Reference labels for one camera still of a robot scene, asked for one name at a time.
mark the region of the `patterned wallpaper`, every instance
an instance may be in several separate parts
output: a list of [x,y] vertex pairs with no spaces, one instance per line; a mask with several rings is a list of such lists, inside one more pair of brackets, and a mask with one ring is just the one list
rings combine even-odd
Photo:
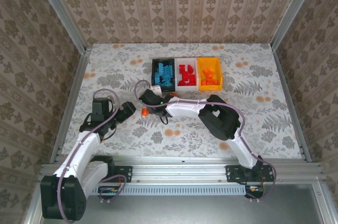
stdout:
[[291,0],[63,0],[93,43],[268,43]]
[[305,0],[277,53],[314,161],[338,207],[338,0]]
[[79,53],[47,0],[0,0],[0,223],[21,223]]

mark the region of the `purple cable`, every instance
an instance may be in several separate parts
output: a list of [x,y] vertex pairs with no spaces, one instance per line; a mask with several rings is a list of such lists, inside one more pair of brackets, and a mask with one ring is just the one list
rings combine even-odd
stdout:
[[234,111],[236,111],[236,112],[241,116],[241,118],[242,118],[242,123],[241,123],[241,126],[240,126],[239,131],[238,131],[238,136],[239,136],[239,138],[241,139],[241,141],[243,142],[244,146],[247,148],[247,150],[249,151],[249,153],[250,153],[256,160],[258,160],[258,161],[260,161],[260,162],[263,162],[263,163],[269,165],[269,166],[272,168],[272,170],[274,171],[274,174],[275,174],[273,183],[272,183],[272,185],[271,185],[271,189],[268,191],[268,193],[267,193],[266,195],[264,195],[263,197],[261,197],[259,200],[263,200],[264,198],[266,198],[266,197],[273,191],[273,189],[274,189],[274,187],[275,187],[275,184],[276,184],[277,171],[276,171],[275,167],[274,167],[271,163],[269,163],[269,162],[267,162],[267,161],[265,161],[265,160],[263,160],[263,159],[257,157],[257,156],[252,152],[252,150],[250,149],[250,147],[248,146],[248,144],[246,143],[246,141],[243,139],[243,137],[242,137],[242,131],[243,131],[243,128],[244,128],[244,126],[245,126],[245,116],[244,116],[244,114],[243,114],[238,108],[236,108],[235,106],[230,105],[230,104],[225,104],[225,103],[223,103],[223,102],[215,102],[215,101],[187,101],[187,100],[179,100],[179,101],[170,101],[170,102],[167,102],[167,103],[165,103],[165,104],[158,104],[158,105],[149,105],[149,104],[145,104],[144,102],[142,102],[141,100],[139,100],[139,99],[138,99],[138,96],[137,96],[137,87],[138,87],[138,85],[139,85],[140,83],[142,83],[142,82],[146,83],[146,84],[148,85],[148,87],[151,86],[150,83],[149,83],[147,80],[139,80],[139,81],[135,84],[134,95],[135,95],[135,97],[136,97],[136,99],[137,99],[137,101],[138,101],[139,103],[141,103],[142,105],[144,105],[144,106],[146,106],[146,107],[149,107],[149,108],[158,108],[158,107],[163,107],[163,106],[167,106],[167,105],[171,105],[171,104],[202,104],[202,105],[220,105],[220,106],[225,106],[225,107],[231,108],[231,109],[233,109]]
[[[107,181],[109,181],[109,180],[111,180],[111,179],[114,179],[114,178],[123,178],[123,185],[122,185],[121,189],[120,189],[120,190],[115,194],[115,196],[111,199],[110,202],[114,201],[114,200],[116,199],[116,197],[119,196],[121,192],[123,192],[123,189],[125,188],[125,186],[126,186],[126,184],[127,184],[127,178],[126,178],[124,175],[120,175],[120,174],[119,174],[119,175],[113,175],[113,176],[111,176],[111,177],[109,177],[109,178],[106,178],[106,179],[102,179],[102,180],[100,181],[100,183],[107,182]],[[101,200],[103,200],[103,198],[102,198],[102,192],[105,191],[105,190],[107,190],[107,189],[104,189],[104,190],[101,190],[101,191],[100,191],[99,198],[100,198]]]
[[[108,92],[111,92],[112,94],[115,95],[115,99],[116,99],[116,108],[114,110],[114,112],[112,113],[112,115],[104,122],[102,122],[101,124],[99,124],[98,126],[96,126],[93,130],[91,130],[89,133],[86,134],[85,137],[83,137],[83,139],[81,140],[81,143],[85,142],[85,140],[89,137],[90,134],[92,134],[93,132],[95,132],[98,128],[100,128],[101,126],[105,125],[106,123],[108,123],[110,120],[112,120],[112,118],[116,115],[117,111],[120,109],[120,99],[118,97],[118,95],[112,91],[111,89],[107,89],[107,88],[102,88],[102,89],[99,89],[99,90],[96,90],[93,94],[93,99],[95,98],[95,95],[98,93],[98,92],[101,92],[101,91],[108,91]],[[66,164],[66,166],[64,167],[62,173],[61,173],[61,176],[59,178],[59,181],[58,181],[58,188],[57,188],[57,199],[58,199],[58,206],[59,206],[59,210],[60,210],[60,213],[61,213],[61,216],[63,218],[63,220],[65,222],[67,222],[68,224],[73,224],[75,221],[71,221],[67,218],[67,216],[65,215],[64,211],[63,211],[63,207],[62,207],[62,202],[61,202],[61,185],[62,185],[62,180],[64,178],[64,175],[65,173],[67,172],[68,168],[69,168],[69,165],[70,163],[72,162],[72,160],[74,159],[77,151],[79,150],[79,148],[81,147],[81,144],[78,144],[78,146],[75,148],[74,152],[72,153],[72,155],[69,157],[69,160]]]

